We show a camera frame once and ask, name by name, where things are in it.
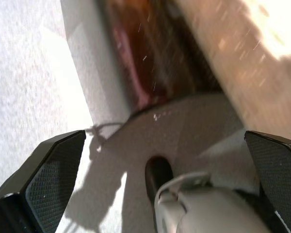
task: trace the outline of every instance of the textured black panel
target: textured black panel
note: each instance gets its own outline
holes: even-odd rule
[[[55,146],[28,185],[26,201],[45,233],[54,233],[72,194],[85,134]]]
[[[267,197],[291,230],[291,150],[253,133],[246,141]]]

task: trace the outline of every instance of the floor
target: floor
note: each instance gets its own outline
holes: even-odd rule
[[[79,2],[90,15],[91,1]],[[144,112],[101,146],[97,126],[119,120],[106,98],[94,93],[110,71],[98,66],[97,50],[86,49],[93,46],[88,37],[87,44],[76,42],[88,27],[67,28],[67,18],[80,17],[74,5],[0,1],[0,185],[41,141],[90,129],[57,233],[154,232],[144,166],[155,154],[166,156],[176,175],[206,170],[215,185],[257,192],[245,129],[223,94],[188,97]],[[103,42],[95,34],[90,33],[99,48]],[[128,114],[129,108],[119,109],[120,119]]]

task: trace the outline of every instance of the black rubber roller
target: black rubber roller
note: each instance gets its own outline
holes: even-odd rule
[[[167,159],[162,156],[154,156],[145,166],[145,185],[147,196],[154,206],[154,200],[159,188],[173,179],[173,171]]]

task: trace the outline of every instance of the wooden furniture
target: wooden furniture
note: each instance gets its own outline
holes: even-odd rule
[[[270,17],[258,1],[175,0],[247,128],[291,139],[291,54],[274,56],[263,42],[268,33],[285,46],[250,19],[253,10],[266,23]]]

